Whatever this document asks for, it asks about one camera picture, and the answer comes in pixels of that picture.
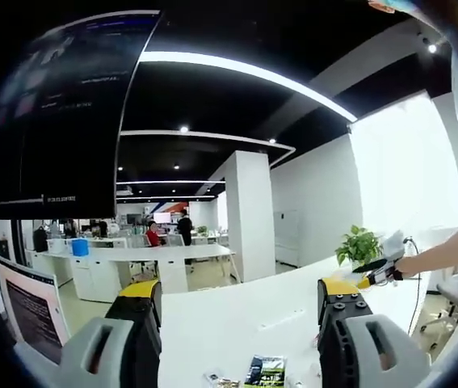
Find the person in red shirt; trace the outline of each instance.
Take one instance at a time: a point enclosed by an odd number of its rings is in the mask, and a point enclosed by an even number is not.
[[[157,223],[155,221],[150,221],[148,223],[149,229],[146,232],[146,236],[148,237],[149,243],[152,247],[158,247],[161,245],[160,238],[157,235]]]

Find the cable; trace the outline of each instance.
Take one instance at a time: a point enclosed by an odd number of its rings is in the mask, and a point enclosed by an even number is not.
[[[411,237],[407,237],[403,240],[403,243],[406,244],[407,242],[411,242],[415,248],[417,254],[419,254],[419,249],[417,248],[417,244]],[[408,335],[410,335],[410,331],[412,330],[412,324],[414,323],[415,313],[417,312],[417,306],[419,304],[419,292],[421,289],[421,273],[418,274],[418,281],[417,281],[417,298],[415,299],[415,308],[414,313],[412,314],[412,319],[410,320],[410,325],[408,326]]]

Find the green plant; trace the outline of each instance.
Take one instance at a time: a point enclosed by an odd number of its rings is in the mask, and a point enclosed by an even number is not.
[[[351,234],[344,234],[345,241],[336,252],[338,265],[342,265],[343,260],[358,261],[362,265],[369,264],[372,259],[379,257],[383,253],[383,247],[373,232],[356,225],[351,227]]]
[[[207,236],[208,229],[207,226],[198,226],[196,228],[196,231],[198,232],[199,235],[201,236]]]

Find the blue container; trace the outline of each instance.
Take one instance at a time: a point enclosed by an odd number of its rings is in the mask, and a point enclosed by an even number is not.
[[[72,241],[73,255],[87,256],[89,254],[89,242],[84,238],[76,238]]]

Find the black monitor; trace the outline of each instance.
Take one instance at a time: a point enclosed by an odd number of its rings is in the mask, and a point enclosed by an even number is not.
[[[0,88],[0,219],[115,216],[124,101],[158,16],[78,20],[20,53]]]
[[[0,289],[15,340],[59,364],[69,331],[55,276],[0,258]]]

